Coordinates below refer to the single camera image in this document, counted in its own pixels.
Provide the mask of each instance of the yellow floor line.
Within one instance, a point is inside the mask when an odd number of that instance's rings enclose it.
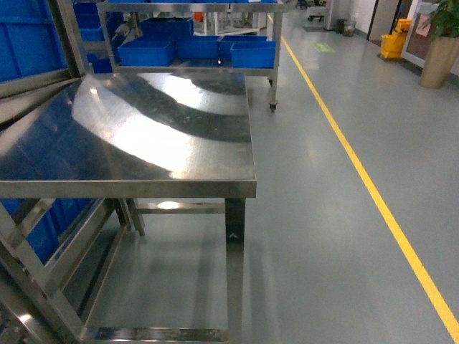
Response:
[[[451,312],[451,309],[449,308],[445,299],[443,298],[437,286],[433,282],[428,271],[425,269],[424,265],[422,265],[420,258],[417,256],[415,250],[412,248],[407,237],[404,235],[402,229],[400,228],[399,224],[392,215],[392,212],[389,210],[389,207],[386,205],[386,202],[382,198],[373,181],[370,179],[370,176],[366,172],[365,167],[360,162],[359,158],[357,157],[357,154],[354,152],[354,149],[349,144],[348,140],[346,139],[343,132],[336,123],[335,119],[333,118],[333,115],[331,114],[330,110],[327,108],[322,97],[317,92],[317,89],[314,87],[314,84],[312,83],[309,76],[306,74],[306,71],[303,69],[303,66],[298,61],[298,58],[296,57],[295,53],[293,52],[292,48],[290,48],[290,45],[284,37],[282,37],[282,42],[285,45],[285,48],[287,48],[287,51],[292,57],[293,61],[295,62],[296,67],[299,69],[301,75],[306,81],[306,84],[308,84],[309,88],[311,89],[311,92],[313,93],[318,104],[320,105],[323,114],[326,116],[328,122],[333,128],[333,131],[335,132],[339,141],[343,145],[344,150],[346,151],[347,155],[354,164],[357,173],[360,175],[360,178],[364,182],[366,189],[370,193],[379,212],[386,221],[386,224],[389,227],[390,231],[394,235],[394,238],[400,246],[400,249],[402,250],[404,256],[410,263],[413,272],[416,274],[416,277],[420,281],[422,287],[424,288],[424,291],[426,292],[427,296],[432,302],[433,307],[435,308],[441,320],[443,321],[443,324],[445,324],[445,327],[450,333],[451,338],[454,340],[455,344],[459,344],[459,323],[456,320],[453,312]]]

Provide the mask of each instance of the trash bin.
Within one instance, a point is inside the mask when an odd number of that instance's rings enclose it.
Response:
[[[344,20],[344,19],[336,20],[335,32],[337,34],[342,34],[344,32],[344,22],[345,21],[346,20]]]
[[[356,31],[356,22],[352,20],[346,20],[344,22],[343,36],[352,37]]]

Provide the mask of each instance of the table leg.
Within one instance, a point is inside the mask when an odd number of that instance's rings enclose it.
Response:
[[[241,343],[245,199],[225,199],[229,341]]]
[[[244,241],[245,199],[224,199],[224,220],[227,240]]]

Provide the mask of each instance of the table top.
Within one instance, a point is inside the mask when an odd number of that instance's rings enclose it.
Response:
[[[0,135],[0,197],[255,197],[243,75],[87,75]]]

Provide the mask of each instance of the green floor marking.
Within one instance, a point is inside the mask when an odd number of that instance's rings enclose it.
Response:
[[[319,52],[335,52],[327,43],[314,43]]]

